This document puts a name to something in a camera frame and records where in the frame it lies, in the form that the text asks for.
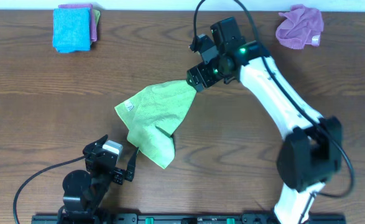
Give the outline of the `folded pink cloth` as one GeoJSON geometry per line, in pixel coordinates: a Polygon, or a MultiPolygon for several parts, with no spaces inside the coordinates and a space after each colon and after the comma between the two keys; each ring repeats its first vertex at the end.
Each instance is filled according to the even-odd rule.
{"type": "Polygon", "coordinates": [[[96,42],[98,35],[97,35],[97,26],[95,24],[95,15],[94,15],[94,7],[91,3],[76,3],[76,4],[60,4],[58,8],[62,9],[79,9],[79,8],[89,8],[90,9],[90,40],[91,42],[96,42]]]}

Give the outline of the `folded light green cloth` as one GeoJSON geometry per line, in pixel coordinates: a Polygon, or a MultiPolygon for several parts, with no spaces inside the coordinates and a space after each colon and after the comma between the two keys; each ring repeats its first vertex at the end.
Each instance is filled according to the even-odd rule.
{"type": "Polygon", "coordinates": [[[99,18],[100,18],[101,13],[100,13],[99,10],[96,10],[96,9],[94,9],[93,12],[94,12],[94,15],[95,15],[95,24],[97,26],[98,23],[99,23],[99,18]]]}

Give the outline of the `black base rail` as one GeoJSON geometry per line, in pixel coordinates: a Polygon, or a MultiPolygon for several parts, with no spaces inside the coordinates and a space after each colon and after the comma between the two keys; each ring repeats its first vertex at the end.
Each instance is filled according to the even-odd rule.
{"type": "Polygon", "coordinates": [[[271,213],[243,213],[242,215],[137,215],[119,213],[104,218],[77,219],[63,214],[34,215],[32,224],[108,223],[108,224],[272,224],[279,221],[271,213]]]}

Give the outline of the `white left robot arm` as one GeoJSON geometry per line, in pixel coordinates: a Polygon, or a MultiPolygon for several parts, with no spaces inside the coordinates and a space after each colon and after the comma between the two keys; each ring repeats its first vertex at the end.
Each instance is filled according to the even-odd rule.
{"type": "Polygon", "coordinates": [[[114,215],[100,208],[112,183],[122,185],[134,178],[138,149],[126,169],[116,167],[122,145],[104,135],[83,149],[85,170],[75,170],[63,180],[64,206],[59,209],[57,223],[112,223],[114,215]]]}

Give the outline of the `crumpled purple cloth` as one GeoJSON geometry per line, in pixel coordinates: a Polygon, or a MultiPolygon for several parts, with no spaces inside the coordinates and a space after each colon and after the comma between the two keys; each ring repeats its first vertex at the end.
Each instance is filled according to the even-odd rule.
{"type": "Polygon", "coordinates": [[[277,27],[275,36],[281,45],[294,50],[306,45],[320,45],[324,22],[319,9],[296,4],[288,12],[280,12],[279,16],[284,20],[277,27]]]}

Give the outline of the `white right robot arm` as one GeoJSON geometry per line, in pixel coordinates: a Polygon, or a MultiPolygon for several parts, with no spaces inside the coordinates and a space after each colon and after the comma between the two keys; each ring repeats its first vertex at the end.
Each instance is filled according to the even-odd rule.
{"type": "Polygon", "coordinates": [[[187,72],[198,91],[220,80],[237,80],[268,112],[283,144],[277,170],[283,181],[279,201],[269,213],[249,213],[241,223],[345,223],[337,214],[311,214],[326,182],[341,169],[341,123],[309,106],[279,72],[269,52],[256,41],[191,44],[202,61],[187,72]]]}

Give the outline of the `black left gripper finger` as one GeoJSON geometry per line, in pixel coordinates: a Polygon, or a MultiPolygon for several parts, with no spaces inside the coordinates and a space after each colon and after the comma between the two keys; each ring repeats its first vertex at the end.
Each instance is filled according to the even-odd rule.
{"type": "Polygon", "coordinates": [[[134,153],[132,154],[131,158],[129,159],[129,162],[127,163],[126,171],[128,173],[135,173],[138,152],[139,152],[139,148],[137,147],[136,150],[134,151],[134,153]]]}
{"type": "Polygon", "coordinates": [[[102,148],[103,145],[106,143],[106,141],[108,140],[108,135],[105,134],[103,137],[101,137],[100,139],[96,140],[95,142],[91,143],[91,148],[102,148]]]}

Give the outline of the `folded blue cloth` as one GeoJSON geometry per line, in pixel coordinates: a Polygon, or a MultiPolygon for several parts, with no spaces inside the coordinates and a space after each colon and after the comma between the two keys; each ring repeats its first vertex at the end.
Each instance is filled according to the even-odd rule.
{"type": "Polygon", "coordinates": [[[90,8],[53,11],[53,47],[58,53],[90,51],[90,8]]]}

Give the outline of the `green microfiber cloth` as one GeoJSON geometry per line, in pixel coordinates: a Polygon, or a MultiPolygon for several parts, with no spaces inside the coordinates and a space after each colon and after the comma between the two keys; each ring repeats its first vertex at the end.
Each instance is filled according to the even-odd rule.
{"type": "Polygon", "coordinates": [[[161,168],[175,158],[172,134],[196,95],[185,80],[149,85],[114,107],[129,130],[127,140],[161,168]]]}

